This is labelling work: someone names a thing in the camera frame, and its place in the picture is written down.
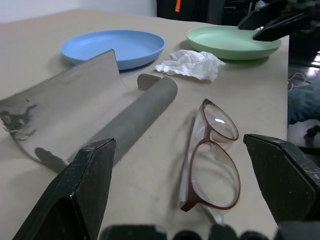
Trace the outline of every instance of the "beige table surface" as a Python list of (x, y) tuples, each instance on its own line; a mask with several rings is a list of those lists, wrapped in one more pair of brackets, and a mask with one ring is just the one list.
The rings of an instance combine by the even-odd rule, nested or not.
[[(168, 54), (190, 49), (186, 32), (207, 24), (155, 17), (73, 10), (0, 26), (0, 99), (29, 88), (70, 67), (60, 46), (78, 34), (114, 29), (156, 33), (166, 41), (158, 60), (121, 77), (134, 86), (139, 74), (152, 73)], [(211, 84), (175, 76), (174, 102), (144, 133), (113, 169), (102, 227), (111, 224), (160, 224), (169, 239), (182, 229), (207, 239), (210, 223), (199, 207), (177, 208), (180, 172), (191, 119), (208, 98), (225, 110), (238, 127), (240, 138), (228, 153), (238, 167), (242, 192), (238, 204), (224, 212), (225, 222), (238, 233), (252, 229), (271, 237), (276, 223), (262, 198), (242, 138), (256, 133), (285, 139), (287, 135), (288, 38), (269, 59), (227, 64)], [(28, 159), (0, 131), (0, 239), (11, 239), (56, 176)]]

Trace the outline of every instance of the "blue plate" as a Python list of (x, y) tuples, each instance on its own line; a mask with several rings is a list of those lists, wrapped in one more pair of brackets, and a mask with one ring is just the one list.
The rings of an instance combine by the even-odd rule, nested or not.
[(164, 48), (165, 40), (158, 35), (145, 31), (112, 30), (73, 37), (62, 45), (61, 52), (77, 65), (113, 49), (119, 70), (126, 70), (152, 62)]

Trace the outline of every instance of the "crumpled paper towel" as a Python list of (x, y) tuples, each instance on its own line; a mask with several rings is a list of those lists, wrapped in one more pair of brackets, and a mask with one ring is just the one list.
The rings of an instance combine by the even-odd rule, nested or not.
[(215, 80), (223, 61), (209, 52), (196, 52), (191, 50), (179, 50), (169, 54), (171, 60), (165, 60), (156, 65), (158, 72), (168, 75), (180, 74), (194, 77), (199, 80)]

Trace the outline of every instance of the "green plate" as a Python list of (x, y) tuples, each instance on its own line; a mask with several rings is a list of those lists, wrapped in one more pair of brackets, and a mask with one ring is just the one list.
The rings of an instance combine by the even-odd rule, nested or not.
[(281, 40), (253, 40), (256, 32), (240, 30), (236, 26), (205, 26), (190, 30), (186, 36), (195, 50), (228, 60), (261, 59), (281, 46)]

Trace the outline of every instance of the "brown glasses frame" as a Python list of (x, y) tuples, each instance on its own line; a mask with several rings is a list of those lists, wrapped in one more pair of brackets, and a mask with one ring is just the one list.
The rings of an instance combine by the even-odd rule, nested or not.
[[(235, 138), (229, 138), (227, 136), (224, 136), (223, 134), (218, 132), (214, 127), (212, 127), (210, 125), (210, 123), (207, 120), (206, 115), (205, 115), (205, 107), (207, 105), (211, 105), (211, 106), (219, 109), (228, 118), (228, 120), (231, 122), (231, 124), (233, 125), (233, 127), (235, 129), (235, 132), (236, 132), (235, 133)], [(240, 192), (241, 192), (240, 175), (239, 175), (238, 169), (237, 169), (234, 161), (232, 160), (232, 158), (229, 156), (229, 154), (221, 146), (219, 146), (219, 144), (217, 144), (215, 141), (211, 140), (210, 133), (212, 131), (214, 131), (216, 133), (218, 139), (219, 139), (219, 142), (221, 140), (222, 143), (227, 143), (227, 142), (236, 141), (239, 138), (239, 132), (238, 132), (238, 129), (237, 129), (236, 125), (231, 120), (231, 118), (221, 108), (219, 108), (217, 105), (215, 105), (210, 100), (205, 99), (202, 102), (201, 107), (200, 107), (200, 111), (201, 111), (202, 119), (204, 120), (204, 136), (203, 136), (203, 139), (194, 147), (192, 155), (191, 155), (190, 164), (189, 164), (189, 168), (188, 168), (188, 180), (187, 180), (187, 185), (188, 186), (187, 186), (186, 201), (183, 204), (183, 206), (181, 206), (181, 210), (187, 212), (190, 209), (192, 209), (198, 203), (204, 204), (204, 205), (206, 205), (208, 207), (220, 209), (220, 210), (228, 210), (228, 209), (233, 208), (237, 204), (237, 202), (239, 200)], [(231, 163), (233, 165), (233, 168), (236, 171), (236, 176), (237, 176), (237, 180), (238, 180), (238, 186), (237, 186), (238, 187), (238, 194), (235, 196), (235, 198), (233, 199), (232, 203), (230, 205), (228, 205), (228, 206), (217, 206), (217, 205), (214, 205), (214, 204), (204, 200), (202, 197), (200, 197), (196, 193), (196, 191), (195, 191), (195, 189), (193, 187), (193, 184), (192, 184), (192, 166), (193, 166), (193, 163), (194, 163), (194, 160), (195, 160), (195, 154), (196, 154), (199, 146), (202, 145), (202, 144), (205, 144), (205, 143), (210, 143), (210, 144), (213, 144), (213, 145), (217, 146), (218, 148), (220, 148), (230, 158)]]

